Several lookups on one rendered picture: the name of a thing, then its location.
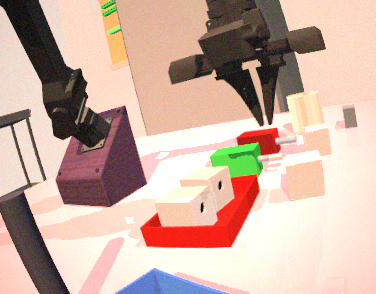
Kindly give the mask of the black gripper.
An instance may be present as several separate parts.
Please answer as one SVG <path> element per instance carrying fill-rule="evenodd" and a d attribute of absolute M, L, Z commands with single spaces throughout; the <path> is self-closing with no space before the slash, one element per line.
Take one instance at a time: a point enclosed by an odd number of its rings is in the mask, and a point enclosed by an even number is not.
<path fill-rule="evenodd" d="M 240 9 L 251 11 L 257 8 L 257 5 L 254 0 L 215 0 L 209 3 L 207 8 L 209 19 L 216 18 L 221 25 L 235 20 L 233 12 Z M 262 87 L 266 119 L 268 125 L 272 125 L 278 69 L 286 65 L 283 54 L 294 51 L 305 54 L 326 50 L 321 30 L 316 26 L 287 31 L 286 36 L 286 39 L 277 41 L 263 40 L 265 48 L 256 50 L 254 57 L 230 61 L 215 69 L 217 77 L 214 78 L 224 80 L 235 89 L 260 127 L 265 125 L 263 111 L 249 69 L 243 70 L 242 63 L 256 59 L 260 61 L 261 66 L 256 67 L 256 71 Z M 204 54 L 195 54 L 172 61 L 168 73 L 173 85 L 211 75 L 213 70 L 210 69 Z"/>

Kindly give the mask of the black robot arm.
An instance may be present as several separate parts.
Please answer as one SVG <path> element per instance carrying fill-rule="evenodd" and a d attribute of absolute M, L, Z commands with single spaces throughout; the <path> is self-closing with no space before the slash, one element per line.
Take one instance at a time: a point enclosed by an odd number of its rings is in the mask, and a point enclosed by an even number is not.
<path fill-rule="evenodd" d="M 39 0 L 0 0 L 42 84 L 44 108 L 52 120 L 53 136 L 73 136 L 83 143 L 82 153 L 104 147 L 113 119 L 103 119 L 86 107 L 88 81 L 82 68 L 66 66 Z M 243 11 L 243 14 L 241 12 Z M 235 60 L 254 57 L 265 48 L 270 31 L 259 8 L 233 12 L 235 20 L 205 23 L 207 32 L 197 41 L 209 64 L 216 69 Z M 210 25 L 208 25 L 210 23 Z"/>

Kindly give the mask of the dark grey cylinder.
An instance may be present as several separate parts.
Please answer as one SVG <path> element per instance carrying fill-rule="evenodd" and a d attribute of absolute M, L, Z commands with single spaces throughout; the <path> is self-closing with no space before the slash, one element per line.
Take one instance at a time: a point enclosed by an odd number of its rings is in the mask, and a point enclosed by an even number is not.
<path fill-rule="evenodd" d="M 39 294 L 70 294 L 37 227 L 25 192 L 1 197 L 0 213 Z"/>

